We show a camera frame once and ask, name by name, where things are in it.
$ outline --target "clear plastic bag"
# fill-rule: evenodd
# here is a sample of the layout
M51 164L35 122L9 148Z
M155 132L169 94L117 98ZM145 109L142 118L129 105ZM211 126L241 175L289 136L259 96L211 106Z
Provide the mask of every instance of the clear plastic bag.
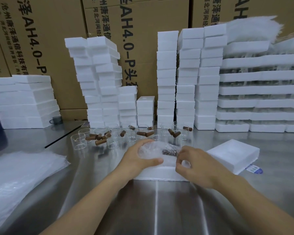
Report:
M159 166L175 167L176 157L181 148L166 142L153 141L144 144L138 151L138 156L144 159L163 158L163 163Z
M0 156L0 226L33 188L69 164L65 156L48 151Z

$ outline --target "brown rubber stopper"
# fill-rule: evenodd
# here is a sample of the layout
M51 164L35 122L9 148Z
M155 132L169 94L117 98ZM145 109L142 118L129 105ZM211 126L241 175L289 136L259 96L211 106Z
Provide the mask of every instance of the brown rubber stopper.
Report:
M180 131L176 132L175 134L173 134L173 137L176 138L177 136L179 136L181 134Z
M107 140L106 139L103 139L103 140L96 141L95 144L96 144L96 146L98 146L98 145L103 144L105 142L107 142Z
M154 131L150 131L148 133L145 134L146 138L149 137L150 135L153 135L155 132Z
M86 137L85 139L86 139L87 141L90 141L90 140L96 140L96 139L97 139L97 136Z
M146 136L146 132L140 132L140 131L138 131L136 134L137 135L140 135L140 136Z
M187 129L189 132L193 130L191 127L186 127L186 126L183 126L183 129Z
M174 131L172 129L168 129L169 133L173 136Z
M120 133L120 136L121 136L121 137L124 137L125 133L126 133L126 131L123 130L123 131Z

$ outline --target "fingers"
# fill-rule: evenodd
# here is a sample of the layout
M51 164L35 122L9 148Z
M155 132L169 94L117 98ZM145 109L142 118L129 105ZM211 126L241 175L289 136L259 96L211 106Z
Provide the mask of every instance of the fingers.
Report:
M190 157L191 155L188 152L180 152L177 156L176 162L181 164L184 160L190 161Z
M158 166L163 163L162 158L142 159L143 168Z
M186 168L186 167L184 167L181 164L179 164L179 163L176 162L175 171L178 174L180 174L181 176L183 176L185 179L188 179L188 171L189 170L190 170L189 168Z
M148 142L152 142L153 139L150 139L150 138L145 138L145 139L142 139L142 140L139 140L137 143L135 143L132 147L134 149L139 149L141 146L143 146L145 143L148 143Z

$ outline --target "packaging material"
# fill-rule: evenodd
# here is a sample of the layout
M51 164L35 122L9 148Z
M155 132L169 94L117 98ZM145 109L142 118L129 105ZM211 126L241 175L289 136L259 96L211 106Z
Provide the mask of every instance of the packaging material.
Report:
M65 156L48 151L0 156L0 226L32 189L69 164Z
M176 157L180 150L180 147L165 142L144 144L138 151L140 158L163 158L164 161L161 165L144 169L135 180L187 181L175 171ZM183 161L182 165L190 167L186 161Z
M123 85L138 85L138 97L157 96L156 52L176 51L157 50L157 32L187 28L189 0L82 1L89 36L106 36L118 47Z
M252 16L277 16L275 20L284 25L280 36L294 33L294 0L193 0L191 26L206 27Z
M238 175L259 157L260 149L231 139L207 151L228 170Z
M60 109L86 108L64 42L86 35L81 0L0 0L0 45L11 74L50 75Z

